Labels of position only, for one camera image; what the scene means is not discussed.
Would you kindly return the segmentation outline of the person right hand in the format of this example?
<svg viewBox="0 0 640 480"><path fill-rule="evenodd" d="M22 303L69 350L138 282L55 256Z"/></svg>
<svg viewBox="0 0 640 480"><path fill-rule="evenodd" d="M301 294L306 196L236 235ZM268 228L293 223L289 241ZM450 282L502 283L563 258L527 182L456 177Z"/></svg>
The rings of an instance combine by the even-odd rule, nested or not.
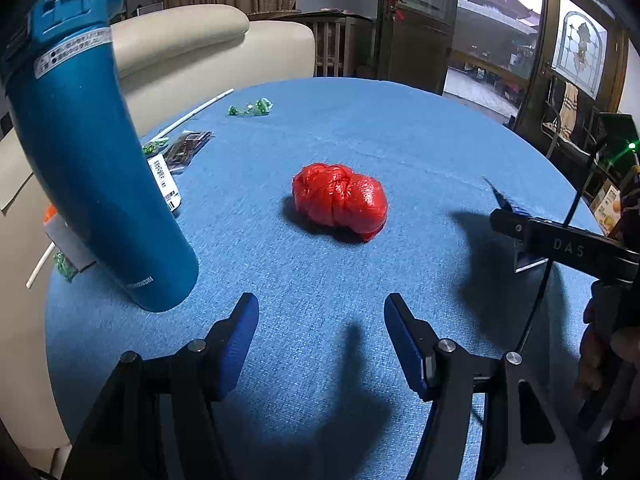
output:
<svg viewBox="0 0 640 480"><path fill-rule="evenodd" d="M613 334L608 342L598 336L594 328L599 303L591 298L584 311L584 323L587 325L579 347L579 362L574 390L580 400L587 394L598 391L603 382L605 353L612 351L625 363L639 370L639 329L625 327Z"/></svg>

